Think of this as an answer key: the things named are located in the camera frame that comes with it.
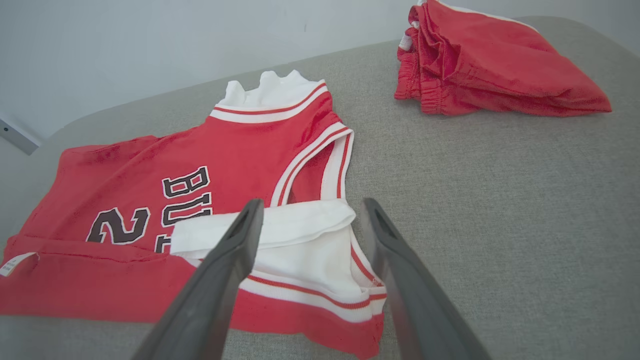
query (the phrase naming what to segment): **care label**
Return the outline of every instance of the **care label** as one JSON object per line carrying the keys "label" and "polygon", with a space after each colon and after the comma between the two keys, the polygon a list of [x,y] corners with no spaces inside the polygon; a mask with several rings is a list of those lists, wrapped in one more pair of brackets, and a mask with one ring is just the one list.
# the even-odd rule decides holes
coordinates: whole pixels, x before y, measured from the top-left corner
{"label": "care label", "polygon": [[6,262],[6,264],[4,264],[4,265],[2,266],[2,268],[0,268],[0,275],[2,275],[2,276],[9,276],[9,275],[11,275],[11,272],[13,271],[13,269],[15,269],[15,267],[16,267],[16,266],[18,266],[18,264],[19,264],[22,260],[24,260],[24,259],[26,259],[26,258],[30,257],[30,256],[31,256],[31,255],[33,255],[33,254],[35,254],[35,252],[27,252],[27,253],[25,253],[25,254],[18,255],[18,256],[16,256],[15,258],[13,258],[13,259],[11,259],[11,260],[7,261],[7,262]]}

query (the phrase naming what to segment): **black printed number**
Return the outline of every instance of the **black printed number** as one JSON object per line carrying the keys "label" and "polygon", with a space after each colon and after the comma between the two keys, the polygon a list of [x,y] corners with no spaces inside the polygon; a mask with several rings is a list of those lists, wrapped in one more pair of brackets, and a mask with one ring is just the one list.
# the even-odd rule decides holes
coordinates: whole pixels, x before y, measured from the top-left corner
{"label": "black printed number", "polygon": [[135,209],[131,218],[133,225],[131,230],[125,229],[122,214],[118,208],[101,211],[93,221],[91,231],[86,237],[86,241],[102,243],[106,233],[102,231],[102,226],[107,225],[111,233],[111,242],[118,245],[130,244],[139,240],[145,235],[149,221],[149,208]]}

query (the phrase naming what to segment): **red stripe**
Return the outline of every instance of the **red stripe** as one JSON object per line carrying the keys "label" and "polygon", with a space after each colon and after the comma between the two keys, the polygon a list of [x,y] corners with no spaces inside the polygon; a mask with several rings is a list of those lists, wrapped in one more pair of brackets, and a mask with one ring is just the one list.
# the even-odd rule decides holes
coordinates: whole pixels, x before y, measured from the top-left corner
{"label": "red stripe", "polygon": [[376,286],[381,286],[382,285],[378,280],[376,280],[376,277],[371,275],[371,273],[367,270],[367,268],[364,267],[364,265],[362,264],[362,261],[358,257],[358,254],[356,254],[356,250],[353,250],[353,246],[351,246],[351,257],[356,262],[356,266],[367,277],[367,279],[369,279],[371,282],[373,282],[373,284],[376,285]]}
{"label": "red stripe", "polygon": [[298,106],[302,105],[305,101],[309,100],[310,97],[312,97],[316,91],[320,90],[323,86],[326,86],[325,83],[322,83],[320,85],[318,85],[314,91],[311,92],[311,94],[307,95],[307,97],[300,101],[298,104],[295,104],[294,106],[290,106],[288,108],[284,108],[284,109],[275,109],[275,110],[260,110],[260,111],[241,111],[241,110],[230,110],[230,109],[225,109],[225,108],[220,108],[215,106],[213,108],[213,110],[218,110],[218,111],[224,111],[225,113],[234,113],[234,114],[240,114],[240,115],[262,115],[262,114],[273,114],[273,113],[281,113],[283,111],[289,111],[289,110],[293,110],[295,108],[297,108]]}
{"label": "red stripe", "polygon": [[269,285],[269,286],[275,286],[277,288],[296,290],[296,291],[300,291],[302,293],[307,293],[307,294],[311,294],[311,295],[317,295],[317,296],[320,296],[320,297],[323,297],[323,298],[329,300],[330,302],[334,303],[335,305],[338,305],[339,307],[341,307],[343,309],[351,309],[351,310],[353,310],[353,309],[361,309],[363,307],[369,306],[369,304],[371,303],[372,300],[385,299],[387,297],[387,294],[369,295],[369,298],[367,300],[365,300],[365,301],[357,302],[357,303],[354,303],[354,304],[347,304],[347,303],[344,303],[344,302],[339,302],[339,301],[333,300],[329,296],[325,295],[324,293],[321,293],[320,291],[303,288],[302,286],[291,285],[291,284],[287,284],[286,282],[271,281],[271,280],[263,279],[261,277],[257,277],[257,276],[254,276],[254,275],[249,275],[247,277],[247,279],[251,279],[251,280],[253,280],[255,282],[259,282],[261,284],[265,284],[265,285]]}
{"label": "red stripe", "polygon": [[370,359],[378,355],[384,317],[377,314],[370,320],[352,323],[322,307],[239,289],[230,327],[250,332],[303,333],[315,343],[355,354],[358,359]]}
{"label": "red stripe", "polygon": [[307,153],[307,155],[304,158],[300,159],[300,161],[296,164],[296,166],[293,167],[291,172],[289,172],[289,176],[287,176],[287,180],[285,180],[285,182],[284,182],[284,186],[282,187],[282,192],[280,192],[280,198],[278,199],[278,206],[282,205],[282,201],[284,200],[284,193],[285,193],[285,191],[287,189],[287,184],[289,183],[289,180],[291,180],[291,176],[296,172],[296,169],[298,168],[298,166],[300,166],[300,164],[304,163],[305,159],[307,159],[320,146],[325,145],[327,143],[327,140],[329,140],[331,137],[333,137],[334,135],[337,135],[339,133],[343,133],[345,131],[349,131],[349,129],[346,128],[346,127],[343,127],[340,130],[336,130],[336,131],[332,132],[320,144],[318,144],[318,146],[314,147],[313,150],[311,150],[309,153]]}
{"label": "red stripe", "polygon": [[351,138],[351,134],[347,135],[346,141],[344,143],[344,152],[342,153],[342,163],[340,164],[340,172],[338,172],[338,194],[337,198],[341,198],[340,193],[342,190],[342,169],[344,169],[344,164],[347,162],[347,153],[349,152],[349,139]]}

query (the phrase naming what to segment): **white tag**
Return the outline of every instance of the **white tag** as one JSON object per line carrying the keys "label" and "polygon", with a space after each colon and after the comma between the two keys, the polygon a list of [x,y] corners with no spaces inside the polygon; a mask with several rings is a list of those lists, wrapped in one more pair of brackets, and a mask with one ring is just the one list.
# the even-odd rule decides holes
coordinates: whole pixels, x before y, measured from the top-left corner
{"label": "white tag", "polygon": [[404,51],[411,50],[411,45],[413,44],[413,39],[407,34],[402,36],[402,40],[400,40],[400,45],[398,47]]}
{"label": "white tag", "polygon": [[11,272],[13,271],[13,269],[15,269],[15,267],[16,267],[16,266],[18,266],[18,264],[19,264],[22,260],[24,260],[24,259],[26,259],[26,258],[30,257],[30,256],[31,256],[31,255],[33,255],[33,254],[35,254],[35,252],[27,252],[27,253],[25,253],[25,254],[18,255],[18,256],[16,256],[15,258],[13,258],[13,259],[11,259],[11,260],[7,261],[7,262],[6,262],[6,264],[4,264],[4,265],[2,266],[2,268],[0,268],[0,275],[2,275],[2,276],[9,276],[9,275],[11,275]]}

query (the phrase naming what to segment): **white stripe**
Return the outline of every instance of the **white stripe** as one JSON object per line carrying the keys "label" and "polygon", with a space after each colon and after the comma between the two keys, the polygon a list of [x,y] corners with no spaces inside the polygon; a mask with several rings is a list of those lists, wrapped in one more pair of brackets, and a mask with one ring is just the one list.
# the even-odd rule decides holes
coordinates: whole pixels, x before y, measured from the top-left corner
{"label": "white stripe", "polygon": [[443,4],[444,6],[446,6],[446,7],[450,8],[450,9],[452,9],[452,10],[455,10],[455,11],[457,11],[457,12],[463,12],[463,13],[478,13],[478,14],[480,14],[480,15],[484,15],[484,16],[487,16],[487,17],[493,17],[494,19],[498,19],[498,20],[504,20],[504,21],[515,22],[516,24],[524,25],[524,26],[526,26],[526,27],[528,27],[528,28],[533,29],[533,31],[538,32],[538,30],[536,30],[536,28],[534,28],[534,27],[533,27],[533,26],[531,26],[531,25],[525,24],[524,22],[520,22],[520,21],[517,21],[517,20],[509,19],[509,18],[507,18],[507,17],[501,17],[501,16],[498,16],[498,15],[491,15],[491,14],[489,14],[489,13],[481,13],[481,12],[477,12],[477,11],[475,11],[475,10],[471,10],[471,9],[467,9],[467,8],[460,8],[459,6],[447,5],[447,4],[443,3],[442,1],[439,1],[439,3],[440,3],[440,4]]}
{"label": "white stripe", "polygon": [[[376,275],[376,273],[373,272],[373,269],[371,268],[371,264],[369,264],[369,260],[367,259],[367,256],[365,256],[364,252],[362,252],[362,249],[360,248],[360,245],[358,244],[358,240],[356,239],[356,236],[353,233],[353,228],[349,228],[349,237],[351,239],[351,248],[356,253],[356,256],[358,257],[358,259],[362,263],[362,266],[364,266],[364,268],[367,269],[367,271],[371,275],[373,275],[373,278],[378,283],[382,284],[382,280],[380,280],[380,278]],[[376,286],[360,270],[360,267],[356,264],[356,262],[355,262],[355,260],[353,258],[351,258],[351,276],[353,276],[353,279],[360,285],[360,287],[370,288],[370,287]]]}
{"label": "white stripe", "polygon": [[[285,188],[285,185],[286,185],[286,188],[284,189],[285,193],[284,193],[284,198],[282,199],[282,205],[287,204],[287,200],[289,198],[289,192],[291,191],[291,185],[293,184],[293,181],[296,178],[296,175],[298,175],[298,172],[305,165],[305,163],[310,159],[312,159],[318,152],[320,152],[320,150],[324,149],[332,141],[335,141],[336,139],[346,136],[347,134],[353,132],[352,130],[348,129],[348,131],[344,131],[329,137],[332,133],[341,129],[347,129],[347,127],[341,122],[336,122],[330,125],[322,132],[322,134],[320,134],[320,136],[318,136],[311,144],[309,144],[306,148],[304,148],[301,152],[299,152],[295,158],[293,158],[293,160],[289,163],[284,173],[280,177],[280,180],[278,180],[278,183],[276,184],[276,187],[273,190],[273,196],[271,197],[271,204],[269,206],[278,206],[278,201],[280,200],[280,194],[282,193],[282,189]],[[287,178],[289,177],[289,174],[291,174],[291,177],[289,178],[289,182],[285,184],[285,182],[287,181]]]}
{"label": "white stripe", "polygon": [[353,150],[353,138],[354,134],[351,133],[349,137],[349,143],[347,143],[347,154],[344,158],[344,166],[342,167],[342,173],[340,174],[340,198],[345,199],[346,195],[346,178],[347,178],[347,168],[349,168],[349,163],[351,162],[351,151]]}
{"label": "white stripe", "polygon": [[[270,114],[236,114],[236,113],[229,113],[226,111],[213,109],[210,115],[211,117],[214,117],[216,119],[231,121],[231,122],[241,122],[245,124],[259,124],[263,122],[274,122],[274,121],[285,120],[299,114],[302,110],[304,110],[307,106],[309,106],[314,100],[316,100],[320,95],[328,91],[329,90],[327,90],[326,86],[322,86],[320,89],[316,90],[316,92],[314,92],[313,95],[311,95],[305,102],[287,111],[280,111],[277,113],[270,113]],[[237,108],[237,107],[231,107],[231,106],[220,106],[220,105],[216,105],[216,106],[219,108],[233,108],[233,110],[239,110],[239,111],[269,111],[269,110],[277,110],[277,109],[286,109],[293,105],[295,105],[295,103],[289,106],[279,106],[277,108]]]}
{"label": "white stripe", "polygon": [[329,200],[338,197],[338,182],[340,181],[340,164],[344,147],[347,145],[347,136],[343,136],[333,143],[333,150],[329,155],[329,160],[324,167],[322,175],[322,186],[320,187],[320,199]]}
{"label": "white stripe", "polygon": [[413,45],[413,39],[409,35],[404,34],[402,36],[402,40],[400,40],[400,45],[398,45],[398,47],[404,51],[409,51],[411,50],[411,45]]}
{"label": "white stripe", "polygon": [[[261,272],[256,272],[256,271],[253,271],[252,275],[263,278],[265,280],[284,282],[287,284],[292,283],[292,279],[285,279],[285,278],[272,279],[272,278],[278,278],[278,277],[275,277],[274,275],[261,273]],[[324,293],[324,291],[321,291],[320,289],[312,289],[310,284],[295,284],[295,285],[298,285],[298,286],[304,285],[303,286],[304,288],[307,288],[310,290],[316,290]],[[361,307],[360,309],[345,309],[343,307],[340,307],[334,304],[333,302],[329,301],[327,298],[320,295],[309,294],[309,293],[305,293],[298,290],[281,288],[278,286],[271,286],[271,285],[267,285],[261,282],[251,280],[251,279],[243,280],[240,283],[240,288],[250,293],[254,293],[256,295],[268,297],[271,299],[291,301],[291,302],[297,302],[299,304],[320,307],[322,309],[331,311],[332,313],[336,314],[339,318],[351,323],[368,321],[374,315],[382,313],[382,307],[385,302],[385,299],[372,300],[370,301],[368,306]],[[338,300],[335,298],[335,294],[333,294],[331,298],[343,304],[357,304],[359,302],[366,301],[370,295],[376,295],[379,293],[380,293],[379,288],[371,288],[371,289],[364,290],[361,296],[357,298],[354,297],[351,299]]]}

